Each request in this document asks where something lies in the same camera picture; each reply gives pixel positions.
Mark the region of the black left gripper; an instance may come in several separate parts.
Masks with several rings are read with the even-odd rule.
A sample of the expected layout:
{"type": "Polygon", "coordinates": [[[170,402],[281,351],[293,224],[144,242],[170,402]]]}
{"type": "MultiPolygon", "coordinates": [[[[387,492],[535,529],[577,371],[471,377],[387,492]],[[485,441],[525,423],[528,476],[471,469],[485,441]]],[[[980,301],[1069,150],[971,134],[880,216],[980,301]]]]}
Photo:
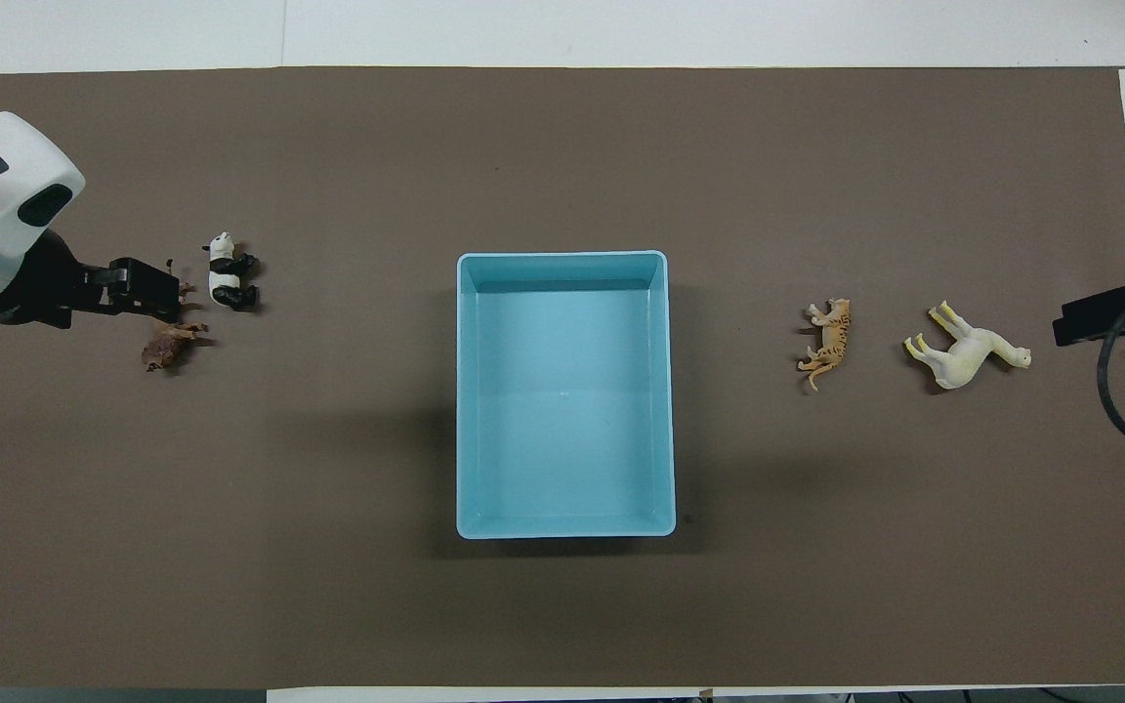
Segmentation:
{"type": "Polygon", "coordinates": [[[130,256],[106,267],[81,263],[66,241],[48,228],[27,250],[18,274],[0,292],[0,324],[71,328],[76,312],[129,312],[176,323],[180,298],[182,281],[176,274],[130,256]]]}

